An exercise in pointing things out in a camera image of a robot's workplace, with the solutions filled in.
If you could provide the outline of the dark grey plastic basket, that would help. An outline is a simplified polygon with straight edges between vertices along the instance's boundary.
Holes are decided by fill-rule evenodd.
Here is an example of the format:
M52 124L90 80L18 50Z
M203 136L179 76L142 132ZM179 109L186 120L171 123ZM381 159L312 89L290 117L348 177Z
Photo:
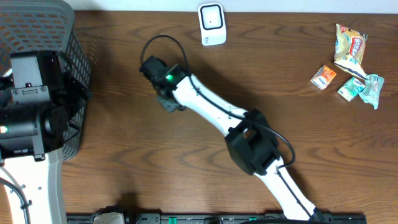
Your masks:
M1 1L1 75L11 69L11 54L35 50L62 51L62 63L85 87L90 86L90 63L73 29L75 12L65 1Z

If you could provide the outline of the light green snack packet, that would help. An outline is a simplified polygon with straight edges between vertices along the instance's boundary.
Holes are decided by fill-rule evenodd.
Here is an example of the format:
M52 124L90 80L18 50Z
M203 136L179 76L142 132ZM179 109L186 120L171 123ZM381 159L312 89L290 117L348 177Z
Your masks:
M365 88L359 96L365 103L369 103L376 110L379 106L379 95L384 84L384 78L376 74L369 74L365 81Z

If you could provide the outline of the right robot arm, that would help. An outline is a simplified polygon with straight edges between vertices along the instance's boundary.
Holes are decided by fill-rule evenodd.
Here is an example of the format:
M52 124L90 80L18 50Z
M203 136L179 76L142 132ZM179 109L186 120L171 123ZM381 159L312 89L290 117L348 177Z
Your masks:
M171 110L189 108L211 123L223 136L233 162L246 174L258 177L291 220L324 221L321 211L304 196L287 171L279 140L257 109L239 108L209 90L186 68L169 67L156 57L141 63L140 72Z

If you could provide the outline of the white barcode scanner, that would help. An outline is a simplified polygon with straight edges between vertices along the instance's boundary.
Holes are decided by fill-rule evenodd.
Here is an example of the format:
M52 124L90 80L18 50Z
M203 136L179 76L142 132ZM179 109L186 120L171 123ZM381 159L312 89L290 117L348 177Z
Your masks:
M204 46L221 45L226 42L227 31L223 6L218 2L198 7L201 42Z

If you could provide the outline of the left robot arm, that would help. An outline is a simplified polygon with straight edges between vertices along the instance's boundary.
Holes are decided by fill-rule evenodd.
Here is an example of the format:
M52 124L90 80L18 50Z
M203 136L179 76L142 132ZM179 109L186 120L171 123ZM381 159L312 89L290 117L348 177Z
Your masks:
M63 147L82 127L73 118L91 98L71 59L51 50L11 55L10 94L1 103L1 183L13 223L66 223Z

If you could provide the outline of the large yellow snack bag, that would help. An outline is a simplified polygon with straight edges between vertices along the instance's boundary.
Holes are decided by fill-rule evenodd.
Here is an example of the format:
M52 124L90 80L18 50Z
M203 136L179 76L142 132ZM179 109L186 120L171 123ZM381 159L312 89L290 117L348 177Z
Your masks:
M368 35L336 24L334 64L352 76L367 80L362 67Z

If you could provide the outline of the orange candy packet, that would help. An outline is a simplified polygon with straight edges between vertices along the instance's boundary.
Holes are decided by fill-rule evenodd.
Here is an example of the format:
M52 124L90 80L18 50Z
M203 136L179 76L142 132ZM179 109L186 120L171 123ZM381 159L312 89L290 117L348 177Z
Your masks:
M320 90L324 90L335 77L336 72L324 65L314 74L310 81Z

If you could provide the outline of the teal candy packet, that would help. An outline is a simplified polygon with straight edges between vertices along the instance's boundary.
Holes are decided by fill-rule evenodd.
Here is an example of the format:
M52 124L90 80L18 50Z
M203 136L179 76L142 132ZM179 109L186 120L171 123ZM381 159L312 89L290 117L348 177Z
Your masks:
M342 96L346 101L353 100L360 92L365 88L360 80L353 77L349 79L339 90L338 94Z

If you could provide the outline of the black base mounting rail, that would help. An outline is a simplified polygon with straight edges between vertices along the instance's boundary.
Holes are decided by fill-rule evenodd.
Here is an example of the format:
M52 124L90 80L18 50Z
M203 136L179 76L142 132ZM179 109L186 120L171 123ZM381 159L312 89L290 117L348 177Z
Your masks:
M365 215L332 215L324 214L323 223L335 224L367 224ZM265 213L263 215L161 215L158 213L139 213L127 218L125 223L140 224L205 224L205 223L244 223L258 220L286 220L282 213Z

